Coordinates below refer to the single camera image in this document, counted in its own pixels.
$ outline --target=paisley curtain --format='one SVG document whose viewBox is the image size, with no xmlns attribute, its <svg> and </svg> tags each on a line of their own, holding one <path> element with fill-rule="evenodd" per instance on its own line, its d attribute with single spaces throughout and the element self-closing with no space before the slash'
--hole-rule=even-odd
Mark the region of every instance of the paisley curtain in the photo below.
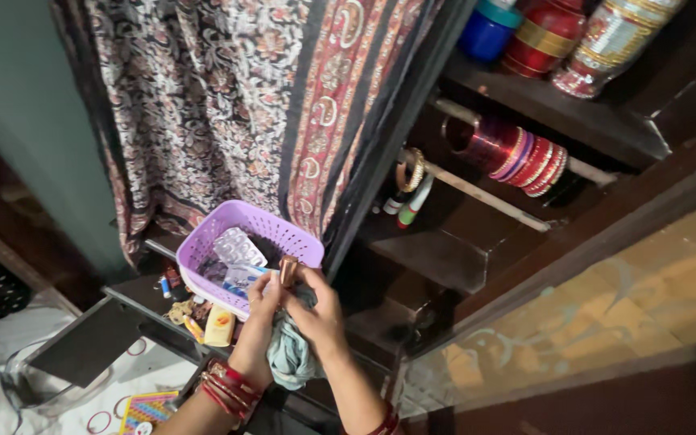
<svg viewBox="0 0 696 435">
<path fill-rule="evenodd" d="M 130 261 L 231 198 L 323 236 L 435 3 L 53 0 Z"/>
</svg>

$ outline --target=colorful card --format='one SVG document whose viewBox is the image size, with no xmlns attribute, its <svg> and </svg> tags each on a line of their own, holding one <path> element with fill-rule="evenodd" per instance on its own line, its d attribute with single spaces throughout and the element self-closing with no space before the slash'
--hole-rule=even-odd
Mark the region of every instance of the colorful card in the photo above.
<svg viewBox="0 0 696 435">
<path fill-rule="evenodd" d="M 131 396 L 122 416 L 120 435 L 135 435 L 136 427 L 143 422 L 157 427 L 158 423 L 168 420 L 172 413 L 163 405 L 178 395 L 178 391 L 165 391 Z"/>
</svg>

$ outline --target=light blue cloth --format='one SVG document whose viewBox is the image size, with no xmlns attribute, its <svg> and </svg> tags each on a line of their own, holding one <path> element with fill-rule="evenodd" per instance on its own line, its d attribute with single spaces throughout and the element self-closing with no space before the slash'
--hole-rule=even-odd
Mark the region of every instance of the light blue cloth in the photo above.
<svg viewBox="0 0 696 435">
<path fill-rule="evenodd" d="M 314 307 L 316 298 L 313 290 L 300 286 L 296 294 L 304 306 Z M 286 310 L 278 311 L 273 317 L 267 360 L 275 383 L 288 390 L 301 389 L 306 381 L 324 377 L 324 370 L 311 351 L 310 344 L 300 335 Z"/>
</svg>

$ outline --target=metal rod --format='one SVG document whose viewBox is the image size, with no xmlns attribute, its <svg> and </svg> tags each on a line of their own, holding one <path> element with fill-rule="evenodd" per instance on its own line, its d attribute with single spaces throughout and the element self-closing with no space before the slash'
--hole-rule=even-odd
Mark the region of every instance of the metal rod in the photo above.
<svg viewBox="0 0 696 435">
<path fill-rule="evenodd" d="M 406 149 L 402 149 L 399 153 L 399 161 L 407 162 L 409 165 L 414 165 L 415 156 Z M 450 184 L 450 186 L 455 187 L 459 191 L 466 193 L 470 197 L 473 197 L 480 202 L 488 204 L 490 207 L 495 208 L 509 217 L 517 219 L 517 221 L 526 224 L 538 232 L 546 232 L 551 228 L 550 224 L 542 221 L 538 217 L 532 216 L 514 205 L 495 197 L 486 191 L 483 191 L 468 181 L 463 180 L 462 178 L 455 176 L 446 170 L 443 170 L 434 163 L 424 160 L 423 167 L 427 173 L 430 173 L 437 179 Z"/>
<path fill-rule="evenodd" d="M 475 128 L 479 126 L 479 121 L 482 119 L 482 116 L 478 113 L 463 107 L 461 104 L 450 101 L 447 98 L 431 98 L 429 99 L 429 103 L 440 112 L 474 125 Z M 568 169 L 572 173 L 594 182 L 599 187 L 604 187 L 616 181 L 616 175 L 613 173 L 601 171 L 571 156 L 568 157 Z"/>
</svg>

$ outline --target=blue lid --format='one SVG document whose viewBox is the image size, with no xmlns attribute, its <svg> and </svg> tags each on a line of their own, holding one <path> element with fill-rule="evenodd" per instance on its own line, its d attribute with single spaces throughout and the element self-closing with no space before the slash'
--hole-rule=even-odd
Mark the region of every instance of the blue lid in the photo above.
<svg viewBox="0 0 696 435">
<path fill-rule="evenodd" d="M 523 22 L 523 15 L 520 15 L 520 12 L 518 12 L 516 8 L 512 7 L 507 10 L 493 5 L 490 0 L 479 0 L 475 10 L 490 21 L 509 27 L 510 29 L 516 29 L 517 26 Z"/>
</svg>

